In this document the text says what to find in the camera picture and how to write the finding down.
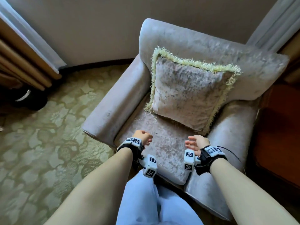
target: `beige wall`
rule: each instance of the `beige wall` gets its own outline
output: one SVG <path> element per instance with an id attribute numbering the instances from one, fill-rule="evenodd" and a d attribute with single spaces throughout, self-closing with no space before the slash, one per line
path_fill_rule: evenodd
<path id="1" fill-rule="evenodd" d="M 68 66 L 133 58 L 146 18 L 246 43 L 277 0 L 6 0 Z"/>

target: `light blue pants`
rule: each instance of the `light blue pants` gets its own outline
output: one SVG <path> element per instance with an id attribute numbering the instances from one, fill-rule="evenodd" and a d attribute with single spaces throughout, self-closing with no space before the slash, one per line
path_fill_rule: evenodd
<path id="1" fill-rule="evenodd" d="M 196 212 L 173 191 L 154 185 L 142 170 L 127 182 L 116 225 L 203 225 Z"/>

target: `patterned carpet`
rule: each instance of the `patterned carpet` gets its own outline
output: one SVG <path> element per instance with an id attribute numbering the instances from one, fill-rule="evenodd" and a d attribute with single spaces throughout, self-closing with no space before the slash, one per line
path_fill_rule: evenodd
<path id="1" fill-rule="evenodd" d="M 68 75 L 38 112 L 0 108 L 6 114 L 0 132 L 1 225 L 43 224 L 82 178 L 113 155 L 81 125 L 127 67 Z"/>

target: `throw pillow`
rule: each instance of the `throw pillow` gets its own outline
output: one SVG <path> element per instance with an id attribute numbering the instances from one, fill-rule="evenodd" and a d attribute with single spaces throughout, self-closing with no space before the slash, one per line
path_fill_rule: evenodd
<path id="1" fill-rule="evenodd" d="M 145 110 L 206 135 L 240 73 L 232 64 L 181 59 L 158 47 L 152 57 L 151 96 Z"/>

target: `person's arm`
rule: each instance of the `person's arm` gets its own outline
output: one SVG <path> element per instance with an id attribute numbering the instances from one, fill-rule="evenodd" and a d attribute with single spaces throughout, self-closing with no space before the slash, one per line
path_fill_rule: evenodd
<path id="1" fill-rule="evenodd" d="M 210 145 L 210 142 L 207 138 L 195 135 L 190 136 L 185 144 L 199 156 L 200 148 Z M 225 159 L 216 159 L 210 167 L 210 173 L 238 225 L 299 225 L 274 198 Z"/>
<path id="2" fill-rule="evenodd" d="M 153 136 L 137 130 L 133 137 L 149 145 Z M 87 175 L 45 225 L 115 224 L 132 164 L 131 149 L 122 148 Z"/>

